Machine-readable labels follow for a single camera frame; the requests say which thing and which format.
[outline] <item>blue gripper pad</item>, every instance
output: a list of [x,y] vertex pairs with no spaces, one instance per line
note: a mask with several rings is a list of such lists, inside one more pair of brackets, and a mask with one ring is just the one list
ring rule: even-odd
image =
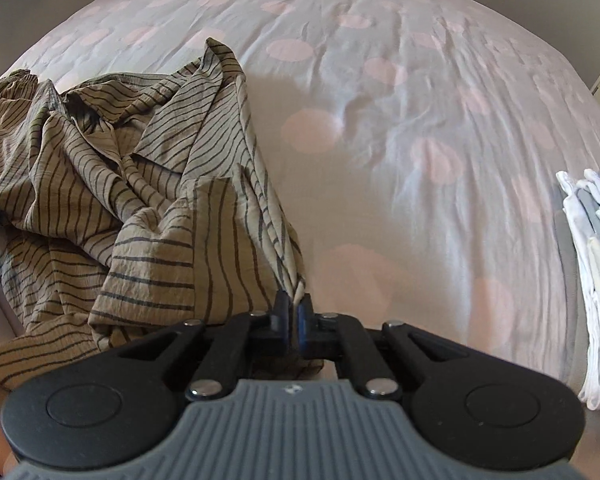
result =
[[22,463],[6,480],[584,480],[566,461],[493,472],[440,453],[401,407],[349,381],[239,381],[190,404],[170,435],[130,462],[63,472]]

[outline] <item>bedsheet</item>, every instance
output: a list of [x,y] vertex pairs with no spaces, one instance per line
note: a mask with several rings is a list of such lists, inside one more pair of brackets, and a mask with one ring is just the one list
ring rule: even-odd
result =
[[96,0],[13,69],[171,73],[209,36],[244,66],[318,310],[566,380],[554,175],[600,168],[600,108],[558,51],[471,0]]

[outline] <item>circular cap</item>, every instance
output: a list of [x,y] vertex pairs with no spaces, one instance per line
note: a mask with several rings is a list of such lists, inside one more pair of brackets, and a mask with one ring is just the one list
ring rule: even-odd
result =
[[399,319],[390,319],[389,321],[385,321],[384,324],[387,325],[389,328],[392,328],[394,326],[402,326],[405,323]]
[[398,391],[398,383],[387,378],[371,379],[365,386],[371,395],[377,396],[391,395]]
[[222,384],[213,379],[200,379],[189,385],[189,391],[195,397],[211,397],[222,391]]
[[531,422],[540,411],[538,400],[511,384],[487,384],[466,396],[466,410],[478,422],[496,428],[517,428]]
[[46,412],[68,428],[88,428],[116,416],[121,404],[118,393],[108,386],[74,384],[49,397]]

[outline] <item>gray fabric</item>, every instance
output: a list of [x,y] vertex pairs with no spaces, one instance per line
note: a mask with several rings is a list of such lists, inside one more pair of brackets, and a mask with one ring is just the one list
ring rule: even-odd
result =
[[589,218],[589,222],[591,222],[591,226],[593,227],[593,231],[596,233],[600,240],[600,218],[596,215],[596,211],[598,210],[598,202],[592,197],[591,193],[587,189],[579,189],[576,192],[578,200],[584,206],[584,209],[587,213],[587,217]]
[[554,214],[554,228],[564,274],[566,299],[567,345],[565,346],[565,373],[562,376],[573,391],[579,392],[587,373],[589,335],[580,286],[578,256],[571,238],[567,216],[563,210],[556,211]]

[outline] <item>striped shirt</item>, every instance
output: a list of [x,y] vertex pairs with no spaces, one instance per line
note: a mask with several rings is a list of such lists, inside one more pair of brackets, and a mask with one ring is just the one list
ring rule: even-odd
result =
[[244,73],[211,39],[171,75],[63,94],[26,70],[1,79],[0,210],[2,286],[26,329],[0,346],[0,406],[25,380],[156,327],[304,294]]

